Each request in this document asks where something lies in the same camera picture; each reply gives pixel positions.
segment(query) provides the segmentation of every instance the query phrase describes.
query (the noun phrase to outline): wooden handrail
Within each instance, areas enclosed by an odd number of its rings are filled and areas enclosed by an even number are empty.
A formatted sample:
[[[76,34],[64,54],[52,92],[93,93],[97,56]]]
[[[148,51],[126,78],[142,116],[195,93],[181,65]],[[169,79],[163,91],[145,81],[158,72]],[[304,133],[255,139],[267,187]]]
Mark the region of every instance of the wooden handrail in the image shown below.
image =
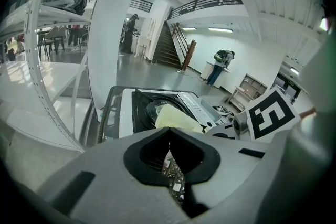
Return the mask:
[[[195,50],[195,46],[196,46],[196,41],[193,39],[191,41],[191,44],[189,46],[189,50],[188,50],[188,53],[184,59],[184,62],[183,62],[183,65],[182,65],[182,70],[185,71],[190,63],[190,60],[191,60],[191,57],[194,53],[194,50]]]
[[[184,37],[184,35],[183,35],[183,33],[182,33],[179,25],[180,25],[179,23],[171,24],[171,26],[173,27],[172,37],[175,34],[176,40],[179,43],[179,46],[180,46],[180,48],[182,50],[182,54],[183,54],[183,57],[184,57],[184,61],[183,61],[183,64],[182,64],[182,70],[185,71],[186,68],[188,67],[189,63],[190,63],[191,57],[192,57],[193,52],[195,50],[196,41],[193,39],[191,41],[191,44],[188,45],[188,43],[187,43],[187,41],[186,41],[186,39],[185,39],[185,37]]]

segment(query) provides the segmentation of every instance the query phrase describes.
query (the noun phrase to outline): shiny floor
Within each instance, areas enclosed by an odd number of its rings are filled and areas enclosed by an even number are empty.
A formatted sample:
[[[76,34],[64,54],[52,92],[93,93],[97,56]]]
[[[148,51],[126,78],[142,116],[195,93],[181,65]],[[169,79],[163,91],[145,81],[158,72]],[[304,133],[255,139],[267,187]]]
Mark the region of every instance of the shiny floor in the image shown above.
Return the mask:
[[[67,47],[65,51],[60,51],[58,55],[52,52],[50,60],[80,63],[83,54],[79,56],[79,51]],[[23,55],[17,57],[17,60],[23,60],[21,57]],[[175,68],[148,63],[142,58],[135,58],[133,55],[119,54],[117,85],[192,91],[211,105],[224,104],[223,99],[227,94],[222,90],[206,85],[198,73],[192,70],[187,70],[185,73],[177,71]],[[89,90],[87,73],[85,72],[82,75],[81,87],[84,90]],[[15,132],[8,126],[0,125],[1,158],[5,161],[12,177],[34,191],[52,173],[80,154],[37,142]]]

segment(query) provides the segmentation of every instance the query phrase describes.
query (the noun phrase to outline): dark chair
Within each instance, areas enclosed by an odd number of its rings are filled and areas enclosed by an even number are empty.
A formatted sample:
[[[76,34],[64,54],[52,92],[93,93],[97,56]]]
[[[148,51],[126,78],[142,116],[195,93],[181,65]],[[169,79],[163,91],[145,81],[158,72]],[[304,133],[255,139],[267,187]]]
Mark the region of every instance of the dark chair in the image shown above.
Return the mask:
[[[79,56],[81,54],[81,47],[88,45],[88,33],[85,33],[82,37],[79,38]]]
[[[62,48],[63,50],[65,50],[65,46],[64,46],[64,38],[65,38],[65,33],[66,33],[66,28],[65,26],[62,26],[59,30],[58,30],[58,33],[57,33],[57,37],[54,39],[55,42],[55,50],[56,50],[56,54],[58,53],[58,45],[59,45],[59,42],[61,41],[62,42]]]
[[[58,34],[58,27],[55,26],[50,30],[49,33],[45,34],[43,37],[45,47],[49,45],[49,55],[51,54],[51,46],[52,44],[55,43],[55,38],[57,37],[57,34]]]

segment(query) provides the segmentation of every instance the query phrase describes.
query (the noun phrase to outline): wooden stair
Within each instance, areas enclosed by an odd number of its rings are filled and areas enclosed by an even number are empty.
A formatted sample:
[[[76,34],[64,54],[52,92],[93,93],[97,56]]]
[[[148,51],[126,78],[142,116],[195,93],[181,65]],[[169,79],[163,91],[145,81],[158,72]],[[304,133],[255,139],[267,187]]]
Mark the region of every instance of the wooden stair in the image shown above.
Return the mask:
[[[159,63],[162,65],[182,69],[167,21],[165,21],[163,24],[157,43],[158,44],[155,49],[153,63]]]

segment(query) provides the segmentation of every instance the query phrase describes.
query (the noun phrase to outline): black and white fiducial marker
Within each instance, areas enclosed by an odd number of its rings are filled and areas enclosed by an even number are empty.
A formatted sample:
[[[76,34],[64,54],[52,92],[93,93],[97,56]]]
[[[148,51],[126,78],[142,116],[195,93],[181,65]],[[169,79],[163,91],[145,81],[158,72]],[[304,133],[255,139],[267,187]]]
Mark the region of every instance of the black and white fiducial marker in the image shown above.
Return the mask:
[[[288,130],[300,121],[289,100],[273,88],[246,106],[251,140],[270,143],[275,133]]]

